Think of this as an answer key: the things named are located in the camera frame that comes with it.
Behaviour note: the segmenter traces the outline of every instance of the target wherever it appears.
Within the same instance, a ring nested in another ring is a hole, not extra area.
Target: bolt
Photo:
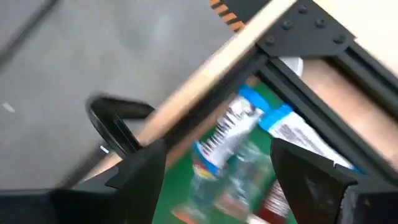
[[[317,28],[320,28],[320,29],[325,28],[325,26],[326,26],[326,21],[325,21],[324,19],[316,19],[316,20],[315,20],[315,26],[316,26]]]
[[[273,36],[268,36],[266,38],[266,45],[268,46],[273,46],[275,44],[275,37]]]
[[[336,36],[335,38],[333,38],[333,41],[336,44],[342,44],[346,41],[346,36],[343,34],[340,34],[340,35]]]
[[[307,12],[308,12],[308,9],[307,9],[306,6],[301,5],[301,6],[298,7],[298,13],[300,13],[300,14],[306,14]]]
[[[293,27],[293,23],[289,20],[286,20],[282,23],[282,28],[284,30],[290,30]]]

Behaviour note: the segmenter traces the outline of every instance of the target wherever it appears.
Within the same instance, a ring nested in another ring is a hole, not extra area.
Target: wooden plank
[[[271,1],[237,35],[217,50],[149,118],[137,136],[147,145],[163,136],[254,45],[265,31],[295,2]]]

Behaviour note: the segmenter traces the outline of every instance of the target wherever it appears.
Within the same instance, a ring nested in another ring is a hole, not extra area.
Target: white packaging
[[[274,138],[280,138],[290,143],[333,160],[335,163],[354,169],[354,165],[332,149],[318,133],[311,128],[303,118],[293,111],[281,120],[275,122],[268,132]]]

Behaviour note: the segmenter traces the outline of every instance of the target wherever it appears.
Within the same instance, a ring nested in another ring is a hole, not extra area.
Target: gray floor
[[[42,0],[0,1],[0,49],[5,46],[21,25],[40,7]]]
[[[207,0],[62,1],[0,74],[0,189],[54,186],[93,150],[91,93],[159,106],[231,36]]]

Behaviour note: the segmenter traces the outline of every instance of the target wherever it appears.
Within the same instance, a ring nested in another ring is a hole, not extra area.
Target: black plastic part
[[[271,159],[297,223],[397,223],[398,187],[281,139]]]
[[[271,159],[297,222],[334,224],[355,179],[336,170],[333,161],[281,139],[272,141]]]
[[[140,101],[131,101],[100,94],[86,103],[90,121],[102,138],[121,157],[136,152],[141,145],[123,122],[124,119],[145,119],[154,108]]]
[[[272,45],[267,44],[270,37]],[[353,40],[354,35],[315,2],[299,0],[257,44],[271,57],[322,57],[344,51]]]
[[[398,183],[397,172],[281,60],[270,59],[256,75],[362,172]]]
[[[61,180],[58,187],[61,189],[69,189],[84,179],[87,174],[108,155],[108,153],[104,152],[101,147],[110,149],[110,151],[113,150],[108,143],[104,141],[99,142],[88,155],[82,158],[82,163],[79,164],[77,169],[72,170],[63,180]]]
[[[165,155],[158,140],[73,189],[0,191],[0,222],[152,223]]]
[[[328,60],[340,67],[351,81],[395,119],[398,118],[398,78],[361,46],[353,42],[344,52]]]
[[[341,201],[336,223],[370,224],[398,223],[398,187],[380,178],[362,175],[353,170],[336,167],[337,170],[357,181],[349,186]]]

